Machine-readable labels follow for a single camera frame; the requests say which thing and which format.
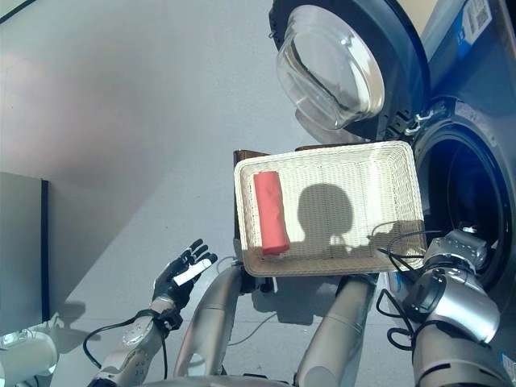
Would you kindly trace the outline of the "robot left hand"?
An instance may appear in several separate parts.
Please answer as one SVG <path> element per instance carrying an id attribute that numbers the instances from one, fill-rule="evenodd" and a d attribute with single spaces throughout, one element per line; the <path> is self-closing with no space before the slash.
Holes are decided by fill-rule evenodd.
<path id="1" fill-rule="evenodd" d="M 168 298 L 173 310 L 180 312 L 188 304 L 195 283 L 217 260 L 203 239 L 196 239 L 155 279 L 152 300 Z"/>

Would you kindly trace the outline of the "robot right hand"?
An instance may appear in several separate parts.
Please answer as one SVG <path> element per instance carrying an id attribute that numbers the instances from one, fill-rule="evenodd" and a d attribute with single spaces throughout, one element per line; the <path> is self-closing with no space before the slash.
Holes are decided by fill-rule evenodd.
<path id="1" fill-rule="evenodd" d="M 461 223 L 457 227 L 455 227 L 455 229 L 467 235 L 471 235 L 472 237 L 475 237 L 477 239 L 482 239 L 484 241 L 488 240 L 488 237 L 485 235 L 484 230 L 477 224 Z"/>

